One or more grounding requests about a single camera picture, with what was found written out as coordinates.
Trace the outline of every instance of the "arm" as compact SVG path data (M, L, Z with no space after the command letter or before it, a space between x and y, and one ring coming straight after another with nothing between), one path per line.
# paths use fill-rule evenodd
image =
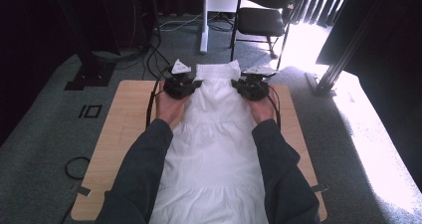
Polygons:
M173 133L170 124L188 98L156 97L156 119L127 152L96 223L147 223L151 216Z
M274 98L272 89L270 97ZM298 168L299 154L286 143L273 120L273 105L267 98L245 102L257 123L252 136L263 173L269 223L319 223L317 197Z

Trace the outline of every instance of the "dark sleeve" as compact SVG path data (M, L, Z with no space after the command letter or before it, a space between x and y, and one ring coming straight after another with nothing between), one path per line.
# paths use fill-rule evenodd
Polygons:
M155 119L127 152L96 223L148 223L173 133Z
M300 156L286 143L275 121L261 122L252 136L263 172L269 223L320 223L319 202L298 168Z

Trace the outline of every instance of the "black chair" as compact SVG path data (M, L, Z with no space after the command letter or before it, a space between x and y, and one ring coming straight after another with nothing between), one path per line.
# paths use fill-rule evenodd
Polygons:
M244 6L245 1L258 4L259 7ZM230 48L232 49L230 60L233 61L235 41L268 43L271 57L279 57L278 70L289 34L291 18L299 7L300 2L301 0L239 0L230 43ZM267 41L236 39L237 31L244 35L264 36ZM277 56L273 48L282 36L284 36L282 51ZM272 37L277 37L276 41L272 42Z

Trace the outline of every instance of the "white dress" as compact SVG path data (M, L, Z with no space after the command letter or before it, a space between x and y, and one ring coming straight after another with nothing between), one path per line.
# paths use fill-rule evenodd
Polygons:
M248 105L232 88L237 61L197 65L202 86L174 129L149 223L268 223Z

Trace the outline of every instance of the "table top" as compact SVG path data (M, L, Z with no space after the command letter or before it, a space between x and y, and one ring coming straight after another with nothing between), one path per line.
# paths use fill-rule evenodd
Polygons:
M146 109L154 83L122 81L119 84L82 183L91 193L88 196L78 194L71 214L73 219L95 220L99 215L105 192L111 189L125 154L145 130ZM315 186L317 177L289 89L283 85L275 85L274 88L280 97L282 134L286 142L301 155L299 168L310 186ZM172 128L177 126L181 117L182 112L171 125ZM316 197L319 200L319 217L324 220L327 214L320 192L316 193Z

